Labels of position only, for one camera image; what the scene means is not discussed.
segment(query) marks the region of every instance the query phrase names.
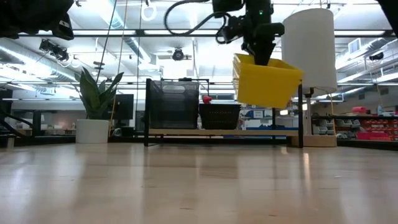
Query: security camera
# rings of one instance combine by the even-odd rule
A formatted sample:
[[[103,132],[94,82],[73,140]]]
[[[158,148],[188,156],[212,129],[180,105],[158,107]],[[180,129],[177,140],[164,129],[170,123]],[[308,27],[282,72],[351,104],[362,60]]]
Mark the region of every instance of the security camera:
[[[178,48],[174,50],[173,53],[173,60],[183,60],[184,59],[184,53],[182,52],[182,49]]]

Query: black cable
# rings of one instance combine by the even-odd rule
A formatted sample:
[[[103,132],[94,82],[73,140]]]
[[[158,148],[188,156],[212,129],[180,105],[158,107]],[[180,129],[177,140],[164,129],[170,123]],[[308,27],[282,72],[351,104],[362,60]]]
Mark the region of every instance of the black cable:
[[[203,3],[203,2],[208,2],[208,1],[210,1],[210,0],[183,0],[183,1],[179,1],[179,2],[174,3],[172,6],[170,6],[170,7],[167,9],[167,11],[166,11],[166,13],[165,13],[164,21],[163,21],[163,22],[164,22],[165,28],[166,28],[172,35],[189,35],[189,34],[193,33],[194,31],[198,30],[198,29],[199,29],[201,26],[203,26],[207,21],[209,21],[213,16],[222,16],[222,17],[224,18],[224,23],[223,23],[223,25],[221,26],[221,28],[220,28],[220,29],[218,30],[218,32],[217,32],[217,36],[218,36],[218,35],[220,34],[222,28],[224,28],[225,25],[226,25],[226,22],[227,22],[226,19],[231,17],[231,15],[228,14],[227,12],[213,12],[212,14],[210,14],[209,16],[207,16],[204,20],[202,20],[198,25],[196,25],[194,28],[188,30],[187,32],[183,32],[183,33],[176,33],[176,32],[173,32],[173,31],[169,28],[169,25],[168,25],[168,23],[167,23],[167,18],[169,17],[170,12],[171,12],[175,7],[180,6],[180,5],[182,5],[182,4],[188,4],[188,3]]]
[[[106,51],[106,45],[108,44],[109,33],[111,32],[112,22],[113,22],[114,12],[115,12],[115,10],[116,10],[117,2],[118,2],[117,0],[115,0],[115,2],[114,2],[113,12],[112,12],[112,16],[111,16],[111,21],[109,22],[109,27],[108,27],[108,34],[106,35],[104,50],[103,50],[103,52],[102,52],[101,63],[100,63],[100,65],[99,65],[98,74],[97,74],[97,79],[95,80],[95,83],[98,83],[98,79],[100,78],[100,74],[101,74],[101,70],[102,70],[102,64],[103,64],[103,62],[104,62],[104,56],[105,56],[105,51]]]
[[[143,1],[144,0],[141,0],[141,8],[140,8],[140,12],[142,12],[142,5],[143,5]],[[141,27],[142,27],[142,16],[140,16],[139,17],[139,28],[141,29]],[[140,54],[141,54],[141,51],[139,50],[139,47],[141,46],[141,37],[138,37],[138,41],[137,41],[137,43],[138,43],[138,54],[137,54],[137,88],[136,88],[136,113],[134,114],[134,127],[136,128],[136,130],[137,130],[137,127],[136,127],[136,124],[137,124],[137,111],[138,111],[138,89],[139,89],[139,82],[138,82],[138,79],[139,79],[139,67],[138,67],[138,65],[139,65],[139,56],[140,56]]]

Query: black basket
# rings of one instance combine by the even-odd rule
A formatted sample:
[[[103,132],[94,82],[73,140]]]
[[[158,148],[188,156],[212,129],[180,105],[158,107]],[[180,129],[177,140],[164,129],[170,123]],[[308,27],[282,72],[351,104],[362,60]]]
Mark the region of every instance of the black basket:
[[[201,104],[201,125],[208,130],[234,130],[238,125],[241,105]]]
[[[150,127],[196,129],[199,83],[153,81],[150,87]]]

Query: pole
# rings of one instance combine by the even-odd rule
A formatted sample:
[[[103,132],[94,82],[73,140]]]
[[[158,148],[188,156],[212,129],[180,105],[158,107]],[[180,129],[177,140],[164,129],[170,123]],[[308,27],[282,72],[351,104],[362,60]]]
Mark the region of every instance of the pole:
[[[298,147],[304,148],[303,135],[303,85],[298,86]]]
[[[145,115],[144,115],[144,146],[149,145],[149,117],[150,117],[150,83],[151,79],[147,78],[145,91]]]
[[[276,130],[276,108],[272,109],[272,130]]]

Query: rope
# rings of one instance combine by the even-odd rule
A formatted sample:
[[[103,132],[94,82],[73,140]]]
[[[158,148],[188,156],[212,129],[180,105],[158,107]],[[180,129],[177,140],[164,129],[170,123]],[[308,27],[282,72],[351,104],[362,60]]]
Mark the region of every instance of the rope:
[[[112,12],[112,16],[111,16],[111,21],[109,22],[109,27],[108,27],[108,34],[106,35],[104,50],[102,51],[101,63],[100,63],[100,65],[99,65],[98,74],[97,74],[97,79],[95,80],[96,83],[98,83],[98,79],[100,78],[100,74],[101,74],[101,70],[102,70],[102,64],[103,64],[103,62],[104,62],[105,50],[106,50],[106,46],[107,46],[107,44],[108,44],[109,33],[111,32],[112,21],[113,21],[113,17],[114,17],[114,12],[115,12],[115,10],[116,10],[116,3],[117,3],[117,2],[118,2],[117,0],[114,1],[114,6],[113,6],[113,12]]]
[[[124,11],[123,32],[122,32],[122,37],[121,37],[122,43],[121,43],[121,45],[120,45],[119,65],[118,65],[118,72],[117,72],[117,74],[119,74],[119,72],[120,72],[120,64],[121,64],[121,61],[122,61],[122,51],[123,51],[123,43],[124,43],[123,37],[124,37],[124,30],[125,30],[125,28],[126,28],[126,19],[127,19],[127,5],[128,5],[128,0],[126,0],[126,7],[125,7],[125,11]],[[111,122],[109,122],[108,137],[111,136],[111,128],[112,128],[112,121],[113,121],[113,114],[114,114],[114,107],[115,107],[115,105],[116,105],[116,95],[115,95],[115,97],[113,98]]]

